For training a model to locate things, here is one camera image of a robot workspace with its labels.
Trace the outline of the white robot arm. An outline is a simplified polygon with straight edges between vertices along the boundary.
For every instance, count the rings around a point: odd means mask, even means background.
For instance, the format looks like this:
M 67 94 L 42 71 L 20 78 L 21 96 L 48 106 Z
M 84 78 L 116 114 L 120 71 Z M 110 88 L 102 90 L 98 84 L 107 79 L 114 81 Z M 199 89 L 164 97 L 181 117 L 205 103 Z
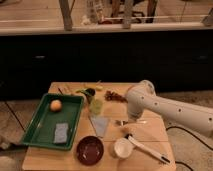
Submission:
M 127 116 L 132 122 L 136 122 L 147 109 L 213 138 L 213 108 L 157 96 L 155 87 L 149 80 L 142 80 L 129 87 L 125 99 Z

